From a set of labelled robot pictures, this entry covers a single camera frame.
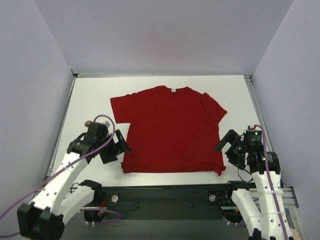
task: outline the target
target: metal frame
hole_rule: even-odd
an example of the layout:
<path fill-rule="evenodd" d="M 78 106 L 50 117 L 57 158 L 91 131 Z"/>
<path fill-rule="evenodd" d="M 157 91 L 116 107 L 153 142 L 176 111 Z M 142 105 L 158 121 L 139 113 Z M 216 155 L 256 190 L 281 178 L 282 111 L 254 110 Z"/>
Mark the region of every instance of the metal frame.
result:
<path fill-rule="evenodd" d="M 153 74 L 146 74 L 145 76 L 154 76 L 154 75 Z M 98 78 L 98 77 L 101 77 L 101 78 L 105 78 L 105 77 L 123 77 L 123 75 L 122 76 L 120 76 L 120 75 L 110 76 L 110 75 L 106 75 L 106 74 L 78 74 L 78 75 L 74 76 L 73 82 L 72 82 L 72 86 L 71 86 L 71 89 L 70 89 L 70 92 L 69 92 L 69 96 L 68 96 L 68 102 L 67 102 L 67 105 L 66 105 L 66 108 L 65 108 L 64 117 L 63 117 L 60 129 L 59 129 L 58 137 L 57 137 L 57 140 L 56 140 L 56 143 L 55 143 L 55 146 L 54 146 L 54 151 L 52 153 L 50 165 L 48 167 L 47 177 L 51 176 L 51 174 L 52 174 L 52 169 L 53 169 L 53 165 L 54 165 L 54 162 L 55 162 L 55 157 L 56 157 L 56 154 L 57 154 L 57 149 L 58 149 L 60 138 L 61 138 L 61 135 L 62 135 L 62 130 L 63 130 L 63 127 L 64 127 L 64 123 L 65 123 L 65 120 L 66 120 L 66 116 L 67 116 L 67 112 L 68 112 L 68 108 L 69 108 L 69 103 L 70 103 L 70 99 L 71 99 L 71 96 L 72 96 L 72 92 L 73 92 L 73 89 L 74 89 L 75 81 L 76 81 L 77 78 L 89 78 L 89 77 L 95 77 L 95 78 Z M 252 81 L 251 81 L 251 75 L 250 74 L 244 75 L 244 79 L 245 79 L 245 82 L 246 82 L 246 85 L 247 85 L 247 88 L 248 88 L 248 92 L 250 94 L 250 97 L 251 97 L 251 100 L 252 100 L 252 103 L 253 103 L 253 106 L 254 106 L 254 109 L 255 109 L 255 112 L 256 112 L 256 115 L 258 117 L 259 123 L 265 129 L 267 148 L 268 148 L 269 151 L 272 151 L 273 150 L 272 144 L 271 144 L 271 141 L 270 141 L 270 138 L 269 138 L 269 134 L 268 134 L 268 131 L 267 131 L 266 124 L 264 122 L 262 113 L 260 111 L 260 108 L 259 108 L 259 105 L 258 105 L 258 102 L 257 102 L 257 98 L 256 98 L 256 95 L 255 95 L 255 92 L 254 92 L 254 88 L 253 88 L 253 84 L 252 84 Z M 152 189 L 153 190 L 159 190 L 159 187 L 161 187 L 161 186 L 103 187 L 103 189 L 105 191 L 116 191 L 116 189 L 118 189 L 118 190 L 119 189 L 123 189 L 123 190 L 124 189 L 126 189 L 126 190 L 136 189 L 136 190 L 139 190 L 139 191 L 143 191 L 143 190 L 147 191 L 147 190 L 152 190 Z M 176 186 L 176 187 L 178 187 L 179 189 L 193 188 L 194 185 L 180 185 L 180 186 Z M 203 188 L 203 187 L 205 188 L 206 186 L 204 184 L 201 184 L 201 185 L 197 185 L 197 188 L 198 187 L 199 188 Z M 287 211 L 288 220 L 291 220 L 293 227 L 298 231 L 301 239 L 302 240 L 306 240 L 306 236 L 305 236 L 305 233 L 304 233 L 304 230 L 303 230 L 301 217 L 300 217 L 299 211 L 298 211 L 299 205 L 298 205 L 296 196 L 294 194 L 294 191 L 291 188 L 285 188 L 283 190 L 284 190 L 284 195 L 283 195 L 284 196 L 284 200 L 283 201 L 284 201 L 284 205 L 285 205 L 285 208 L 286 208 L 286 211 Z M 251 189 L 250 190 L 250 192 L 251 192 L 253 197 L 255 195 L 257 195 L 257 193 L 255 191 L 256 191 L 256 189 Z M 229 209 L 234 209 L 234 207 L 232 207 L 232 206 L 224 207 L 223 206 L 222 209 L 223 210 L 229 210 Z"/>

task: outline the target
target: red t-shirt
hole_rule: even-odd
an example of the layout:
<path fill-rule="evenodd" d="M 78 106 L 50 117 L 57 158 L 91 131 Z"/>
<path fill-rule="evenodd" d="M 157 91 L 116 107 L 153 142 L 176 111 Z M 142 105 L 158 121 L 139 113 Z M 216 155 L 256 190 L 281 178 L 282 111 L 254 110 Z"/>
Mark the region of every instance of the red t-shirt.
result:
<path fill-rule="evenodd" d="M 207 93 L 157 86 L 110 99 L 116 123 L 131 123 L 121 163 L 124 173 L 177 173 L 226 169 L 218 123 L 227 113 Z"/>

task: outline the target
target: gray wall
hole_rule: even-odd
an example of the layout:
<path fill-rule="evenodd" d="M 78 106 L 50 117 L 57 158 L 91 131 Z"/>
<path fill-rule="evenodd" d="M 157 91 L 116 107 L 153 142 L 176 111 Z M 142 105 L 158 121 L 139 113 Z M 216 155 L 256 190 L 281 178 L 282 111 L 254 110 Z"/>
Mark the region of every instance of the gray wall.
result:
<path fill-rule="evenodd" d="M 33 0 L 0 1 L 0 212 L 42 182 L 72 73 Z M 18 231 L 16 208 L 0 235 Z"/>
<path fill-rule="evenodd" d="M 74 73 L 251 74 L 293 0 L 35 0 Z"/>
<path fill-rule="evenodd" d="M 295 0 L 253 74 L 284 182 L 310 240 L 320 236 L 320 2 Z"/>

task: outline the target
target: shirt sleeve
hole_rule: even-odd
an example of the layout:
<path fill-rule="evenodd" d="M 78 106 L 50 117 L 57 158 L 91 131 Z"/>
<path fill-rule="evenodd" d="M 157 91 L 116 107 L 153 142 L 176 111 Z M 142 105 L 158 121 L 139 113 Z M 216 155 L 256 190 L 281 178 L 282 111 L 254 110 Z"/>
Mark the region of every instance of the shirt sleeve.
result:
<path fill-rule="evenodd" d="M 210 119 L 219 123 L 221 119 L 227 114 L 219 103 L 217 103 L 212 97 L 210 97 L 206 92 L 201 94 L 201 100 L 205 111 L 208 113 Z"/>
<path fill-rule="evenodd" d="M 115 122 L 117 124 L 132 123 L 140 108 L 140 94 L 133 93 L 110 99 Z"/>

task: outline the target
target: cable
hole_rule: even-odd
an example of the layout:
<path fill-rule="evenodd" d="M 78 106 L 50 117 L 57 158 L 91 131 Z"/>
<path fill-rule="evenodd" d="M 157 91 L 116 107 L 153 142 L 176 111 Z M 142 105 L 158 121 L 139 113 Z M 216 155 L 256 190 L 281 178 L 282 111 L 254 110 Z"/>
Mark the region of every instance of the cable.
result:
<path fill-rule="evenodd" d="M 73 187 L 74 187 L 75 184 L 78 184 L 78 185 L 80 186 L 80 184 L 77 183 L 77 182 L 73 183 L 73 184 L 71 185 L 71 187 L 70 187 L 70 193 L 71 193 L 71 194 L 72 194 L 72 189 L 73 189 Z"/>
<path fill-rule="evenodd" d="M 21 197 L 19 200 L 17 200 L 16 202 L 14 202 L 10 207 L 7 208 L 7 210 L 5 210 L 1 215 L 0 215 L 0 221 L 4 218 L 4 216 L 11 210 L 13 209 L 16 205 L 18 205 L 20 202 L 22 202 L 23 200 L 25 200 L 27 197 L 31 196 L 32 194 L 34 194 L 38 189 L 41 189 L 44 185 L 46 185 L 47 183 L 49 183 L 51 180 L 53 180 L 55 177 L 57 177 L 59 174 L 63 173 L 67 168 L 71 167 L 72 165 L 80 162 L 82 159 L 85 159 L 87 157 L 90 157 L 91 155 L 96 154 L 97 152 L 99 152 L 101 149 L 103 149 L 105 146 L 107 146 L 111 140 L 113 139 L 115 132 L 116 132 L 116 125 L 114 123 L 114 121 L 107 115 L 98 115 L 94 118 L 94 122 L 100 118 L 100 117 L 105 117 L 107 119 L 110 120 L 113 130 L 112 130 L 112 134 L 110 136 L 110 138 L 104 143 L 102 144 L 100 147 L 98 147 L 97 149 L 88 152 L 87 154 L 79 157 L 78 159 L 74 160 L 73 162 L 71 162 L 70 164 L 66 165 L 64 168 L 60 169 L 59 171 L 57 171 L 55 174 L 53 174 L 51 177 L 49 177 L 48 179 L 46 179 L 43 183 L 41 183 L 41 185 L 39 185 L 37 188 L 35 188 L 34 190 L 32 190 L 31 192 L 27 193 L 25 196 Z M 13 234 L 9 234 L 9 235 L 0 235 L 0 239 L 6 239 L 6 238 L 10 238 L 16 235 L 19 235 L 20 232 L 16 232 Z"/>
<path fill-rule="evenodd" d="M 240 170 L 240 168 L 238 168 L 238 170 L 237 170 L 237 172 L 238 172 L 238 176 L 239 176 L 239 178 L 240 178 L 243 182 L 245 182 L 245 183 L 251 183 L 251 182 L 254 180 L 254 179 L 253 179 L 253 177 L 252 177 L 249 181 L 245 181 L 245 180 L 243 180 L 243 178 L 240 176 L 239 170 Z M 250 174 L 250 175 L 251 175 L 251 173 L 250 173 L 250 172 L 248 172 L 246 169 L 243 169 L 243 171 L 245 171 L 246 173 L 248 173 L 248 174 Z"/>
<path fill-rule="evenodd" d="M 254 128 L 256 128 L 256 127 L 260 128 L 261 131 L 262 131 L 263 153 L 264 153 L 264 159 L 265 159 L 264 162 L 265 162 L 266 175 L 267 175 L 267 178 L 268 178 L 268 183 L 269 183 L 270 188 L 271 188 L 271 192 L 272 192 L 272 196 L 273 196 L 273 199 L 274 199 L 275 207 L 276 207 L 276 210 L 278 212 L 279 220 L 280 220 L 280 223 L 281 223 L 281 226 L 282 226 L 283 236 L 284 236 L 284 239 L 287 240 L 288 239 L 288 233 L 287 233 L 287 230 L 286 230 L 284 218 L 282 217 L 282 214 L 280 213 L 281 212 L 280 211 L 280 205 L 279 205 L 277 196 L 275 194 L 275 188 L 274 188 L 274 185 L 272 183 L 271 175 L 270 175 L 270 171 L 269 171 L 269 160 L 268 160 L 269 156 L 267 154 L 266 132 L 265 132 L 264 128 L 261 125 L 255 124 Z"/>
<path fill-rule="evenodd" d="M 105 212 L 105 213 L 110 213 L 110 214 L 114 214 L 114 215 L 118 215 L 119 217 L 116 217 L 114 219 L 109 219 L 109 220 L 103 220 L 103 221 L 100 221 L 100 222 L 95 222 L 95 223 L 91 223 L 91 222 L 88 222 L 86 220 L 83 220 L 82 217 L 79 215 L 79 219 L 81 222 L 83 222 L 84 224 L 90 224 L 90 225 L 101 225 L 101 224 L 108 224 L 108 223 L 111 223 L 111 222 L 115 222 L 115 221 L 118 221 L 120 219 L 123 218 L 123 216 L 119 213 L 119 212 L 116 212 L 116 211 L 111 211 L 111 210 L 107 210 L 107 209 L 103 209 L 103 208 L 88 208 L 88 209 L 80 209 L 80 211 L 84 212 L 84 211 L 102 211 L 102 212 Z"/>

